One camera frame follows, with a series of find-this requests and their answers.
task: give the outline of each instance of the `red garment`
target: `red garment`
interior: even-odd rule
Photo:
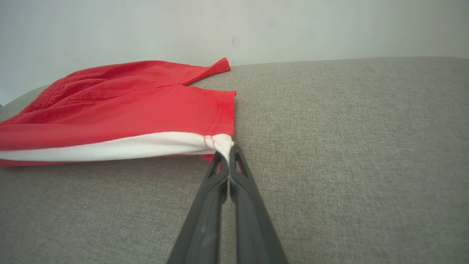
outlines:
[[[164,149],[163,155],[213,153],[213,136],[233,135],[236,92],[187,85],[229,70],[224,58],[211,67],[144,61],[74,72],[0,123],[0,166],[155,156],[151,146],[165,148],[168,140],[176,148]],[[200,135],[204,146],[200,137],[167,132]]]

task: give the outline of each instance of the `white wall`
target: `white wall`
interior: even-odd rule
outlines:
[[[3,105],[104,64],[374,56],[469,58],[469,0],[0,1]]]

